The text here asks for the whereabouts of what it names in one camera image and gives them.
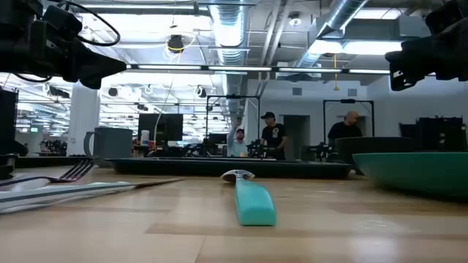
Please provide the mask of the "green plate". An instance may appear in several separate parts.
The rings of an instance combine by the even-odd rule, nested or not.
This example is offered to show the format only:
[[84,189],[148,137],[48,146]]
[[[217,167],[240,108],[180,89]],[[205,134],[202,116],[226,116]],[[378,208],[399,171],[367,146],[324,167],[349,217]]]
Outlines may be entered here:
[[353,159],[379,186],[468,202],[468,152],[357,153]]

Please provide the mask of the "black rig frame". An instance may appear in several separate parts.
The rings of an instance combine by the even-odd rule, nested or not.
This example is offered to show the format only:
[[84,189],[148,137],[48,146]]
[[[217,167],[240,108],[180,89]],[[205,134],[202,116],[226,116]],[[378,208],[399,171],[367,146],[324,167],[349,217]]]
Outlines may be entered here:
[[337,102],[339,104],[355,104],[359,103],[363,106],[363,103],[370,104],[370,113],[371,113],[371,135],[375,136],[375,115],[374,115],[374,101],[373,100],[356,100],[356,99],[324,99],[322,101],[322,134],[323,134],[323,142],[327,142],[327,127],[326,127],[326,104],[328,102]]
[[259,96],[249,96],[241,94],[207,95],[205,99],[205,138],[210,140],[210,136],[219,133],[219,129],[226,134],[226,156],[227,156],[227,135],[229,134],[237,117],[242,117],[242,128],[245,131],[245,142],[248,148],[248,117],[249,107],[257,111],[257,125],[259,126],[260,113]]

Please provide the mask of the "dark bowl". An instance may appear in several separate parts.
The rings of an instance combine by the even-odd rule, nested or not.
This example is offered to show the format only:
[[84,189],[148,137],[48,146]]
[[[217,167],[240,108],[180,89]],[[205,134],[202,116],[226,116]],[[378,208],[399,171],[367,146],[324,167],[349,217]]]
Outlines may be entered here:
[[334,149],[343,162],[354,164],[354,154],[411,152],[415,143],[409,137],[348,137],[336,139]]

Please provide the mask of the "long strip light bar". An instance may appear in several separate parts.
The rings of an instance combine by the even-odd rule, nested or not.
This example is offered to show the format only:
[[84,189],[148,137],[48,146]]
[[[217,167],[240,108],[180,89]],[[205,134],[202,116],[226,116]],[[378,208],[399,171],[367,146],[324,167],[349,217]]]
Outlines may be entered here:
[[127,69],[153,69],[165,71],[212,71],[212,72],[284,72],[284,73],[334,73],[359,75],[388,75],[387,69],[339,69],[339,68],[298,68],[277,66],[208,66],[176,64],[129,64]]

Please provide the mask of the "teal-handled metal spoon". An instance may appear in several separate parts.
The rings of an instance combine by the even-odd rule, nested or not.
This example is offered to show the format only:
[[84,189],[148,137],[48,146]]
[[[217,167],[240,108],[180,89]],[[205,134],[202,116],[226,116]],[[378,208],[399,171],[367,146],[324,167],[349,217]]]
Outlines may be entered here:
[[276,226],[273,198],[264,186],[253,181],[255,174],[232,169],[220,178],[235,185],[235,206],[241,226]]

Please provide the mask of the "grey mug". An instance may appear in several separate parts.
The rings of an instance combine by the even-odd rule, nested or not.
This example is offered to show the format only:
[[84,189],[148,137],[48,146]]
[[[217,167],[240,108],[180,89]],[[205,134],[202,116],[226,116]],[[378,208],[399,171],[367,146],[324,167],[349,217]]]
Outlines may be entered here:
[[96,127],[88,131],[83,140],[86,156],[101,168],[111,166],[108,159],[130,158],[132,156],[132,130],[110,127]]

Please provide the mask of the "dark green plastic tray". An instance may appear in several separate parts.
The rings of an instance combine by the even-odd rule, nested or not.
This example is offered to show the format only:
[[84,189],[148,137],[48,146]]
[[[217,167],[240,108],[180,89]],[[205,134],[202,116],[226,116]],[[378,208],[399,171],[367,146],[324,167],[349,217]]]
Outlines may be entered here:
[[341,163],[242,158],[128,158],[108,161],[121,174],[199,177],[219,177],[230,170],[243,169],[257,178],[341,179],[355,168]]

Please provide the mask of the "silver ventilation duct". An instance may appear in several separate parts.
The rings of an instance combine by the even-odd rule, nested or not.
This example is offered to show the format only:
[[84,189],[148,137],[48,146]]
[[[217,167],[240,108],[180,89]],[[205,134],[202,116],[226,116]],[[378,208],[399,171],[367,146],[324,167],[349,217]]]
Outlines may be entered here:
[[[213,32],[221,66],[244,66],[246,51],[246,29],[248,7],[244,0],[219,0],[219,5],[209,7],[213,18]],[[246,75],[226,72],[223,77],[223,89],[227,96],[246,94]],[[245,99],[226,99],[227,113],[231,118],[237,118],[244,113]]]
[[333,0],[330,11],[315,18],[309,27],[309,46],[303,55],[294,63],[294,67],[313,67],[320,56],[326,51],[321,51],[319,46],[321,38],[327,34],[344,33],[346,26],[367,4],[369,0]]

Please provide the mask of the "teal-handled table knife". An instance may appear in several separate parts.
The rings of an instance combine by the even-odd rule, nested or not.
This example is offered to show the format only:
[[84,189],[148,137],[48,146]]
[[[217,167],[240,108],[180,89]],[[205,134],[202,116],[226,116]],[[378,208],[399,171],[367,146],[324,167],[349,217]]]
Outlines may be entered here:
[[75,199],[98,197],[182,180],[183,178],[171,178],[146,183],[128,183],[123,181],[116,183],[98,182],[76,186],[46,186],[25,191],[3,191],[0,192],[0,214],[47,207]]

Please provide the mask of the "white building column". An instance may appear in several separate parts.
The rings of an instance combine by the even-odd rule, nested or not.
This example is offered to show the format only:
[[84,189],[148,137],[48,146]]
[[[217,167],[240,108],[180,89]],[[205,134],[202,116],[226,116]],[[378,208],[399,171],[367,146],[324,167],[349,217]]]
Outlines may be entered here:
[[83,141],[87,132],[99,125],[101,96],[98,90],[81,82],[72,85],[67,155],[84,155]]

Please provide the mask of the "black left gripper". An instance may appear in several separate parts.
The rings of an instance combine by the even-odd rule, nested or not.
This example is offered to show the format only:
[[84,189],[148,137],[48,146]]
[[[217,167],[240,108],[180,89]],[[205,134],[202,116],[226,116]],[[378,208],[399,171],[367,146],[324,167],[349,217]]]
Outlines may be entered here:
[[91,54],[76,39],[65,40],[45,21],[34,21],[25,42],[14,46],[15,74],[62,77],[69,83],[81,83],[99,90],[102,78],[127,69],[118,59]]

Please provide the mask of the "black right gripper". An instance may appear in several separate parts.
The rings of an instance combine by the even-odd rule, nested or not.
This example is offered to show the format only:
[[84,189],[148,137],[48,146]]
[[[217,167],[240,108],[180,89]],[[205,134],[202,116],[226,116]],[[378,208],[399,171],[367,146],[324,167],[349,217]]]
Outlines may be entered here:
[[401,43],[401,49],[385,54],[389,63],[390,89],[411,88],[426,75],[438,80],[468,81],[468,37],[440,34]]

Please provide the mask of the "black monitor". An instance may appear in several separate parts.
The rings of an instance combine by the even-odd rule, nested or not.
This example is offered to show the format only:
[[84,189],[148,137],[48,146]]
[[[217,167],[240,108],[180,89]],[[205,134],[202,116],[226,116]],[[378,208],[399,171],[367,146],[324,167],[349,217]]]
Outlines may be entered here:
[[142,130],[150,131],[150,141],[182,141],[184,116],[182,114],[139,114],[137,139]]

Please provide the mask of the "black round ceiling device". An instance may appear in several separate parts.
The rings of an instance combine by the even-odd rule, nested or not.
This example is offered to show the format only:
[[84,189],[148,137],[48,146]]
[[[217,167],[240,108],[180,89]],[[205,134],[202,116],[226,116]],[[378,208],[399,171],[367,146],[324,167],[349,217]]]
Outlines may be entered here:
[[182,53],[184,50],[183,37],[181,35],[171,35],[167,41],[167,49],[171,53]]

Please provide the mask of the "iridescent metal fork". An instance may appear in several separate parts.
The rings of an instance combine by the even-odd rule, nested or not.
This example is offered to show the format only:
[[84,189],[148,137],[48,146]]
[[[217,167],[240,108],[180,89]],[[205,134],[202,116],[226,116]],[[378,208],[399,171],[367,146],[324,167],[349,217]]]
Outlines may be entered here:
[[48,180],[50,183],[72,183],[80,180],[94,167],[94,161],[92,159],[82,160],[71,169],[65,172],[59,178],[53,178],[48,176],[35,176],[29,178],[12,179],[4,182],[0,182],[0,187],[11,186],[18,183],[25,183],[33,180]]

